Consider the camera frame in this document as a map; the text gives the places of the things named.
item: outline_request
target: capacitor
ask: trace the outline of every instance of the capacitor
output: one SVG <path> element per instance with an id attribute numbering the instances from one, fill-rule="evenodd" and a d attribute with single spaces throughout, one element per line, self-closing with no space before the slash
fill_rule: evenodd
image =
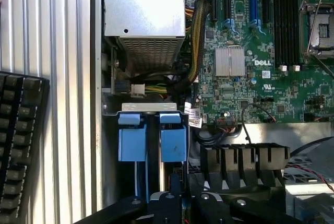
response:
<path id="1" fill-rule="evenodd" d="M 251 85 L 255 85 L 257 83 L 257 80 L 256 78 L 252 78 L 249 82 Z"/>

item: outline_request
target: red wire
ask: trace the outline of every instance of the red wire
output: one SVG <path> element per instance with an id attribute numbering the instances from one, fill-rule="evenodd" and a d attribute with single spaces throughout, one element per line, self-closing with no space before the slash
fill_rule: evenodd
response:
<path id="1" fill-rule="evenodd" d="M 289 164 L 289 165 L 287 165 L 287 168 L 297 168 L 297 169 L 304 170 L 308 173 L 312 173 L 312 174 L 316 175 L 319 179 L 321 179 L 322 182 L 324 182 L 328 186 L 329 189 L 331 189 L 334 192 L 334 188 L 326 181 L 326 179 L 321 174 L 318 174 L 317 172 L 315 172 L 311 169 L 304 168 L 304 167 L 301 167 L 301 166 L 295 165 L 295 164 L 293 164 L 293 165 Z"/>

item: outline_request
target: black keyboard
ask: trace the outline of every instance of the black keyboard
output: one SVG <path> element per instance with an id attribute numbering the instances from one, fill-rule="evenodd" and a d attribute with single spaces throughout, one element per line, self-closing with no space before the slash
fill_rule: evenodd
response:
<path id="1" fill-rule="evenodd" d="M 26 217 L 49 81 L 0 72 L 0 223 Z"/>

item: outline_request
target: motherboard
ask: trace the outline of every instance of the motherboard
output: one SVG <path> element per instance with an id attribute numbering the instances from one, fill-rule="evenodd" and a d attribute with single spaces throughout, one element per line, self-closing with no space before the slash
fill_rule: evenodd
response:
<path id="1" fill-rule="evenodd" d="M 318 3 L 212 0 L 197 99 L 204 124 L 236 125 L 249 103 L 278 123 L 332 121 L 334 79 L 308 52 L 334 69 L 334 0 Z M 247 110 L 246 123 L 268 122 Z"/>

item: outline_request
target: green circuit board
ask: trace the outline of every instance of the green circuit board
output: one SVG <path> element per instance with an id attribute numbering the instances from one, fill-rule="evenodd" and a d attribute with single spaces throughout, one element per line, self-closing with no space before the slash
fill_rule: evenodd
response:
<path id="1" fill-rule="evenodd" d="M 258 1 L 261 14 L 261 0 Z M 334 0 L 322 3 L 334 3 Z M 262 25 L 263 33 L 250 29 L 248 0 L 231 0 L 232 18 L 238 32 L 233 33 L 224 26 L 223 0 L 218 0 L 217 9 L 218 22 L 213 23 L 210 18 L 207 21 L 205 56 L 199 73 L 198 105 L 203 123 L 213 124 L 219 120 L 240 123 L 243 107 L 254 102 L 268 110 L 278 123 L 332 121 L 334 83 L 319 65 L 312 61 L 304 63 L 300 72 L 282 72 L 275 68 L 273 19 Z M 308 42 L 309 25 L 306 22 L 301 27 L 305 35 L 301 35 L 300 40 Z M 217 77 L 214 73 L 215 49 L 230 46 L 244 48 L 245 76 Z M 324 62 L 334 70 L 330 58 Z M 318 105 L 307 103 L 312 100 L 318 100 Z M 264 112 L 253 108 L 249 108 L 245 116 L 247 123 L 261 123 L 265 119 Z"/>

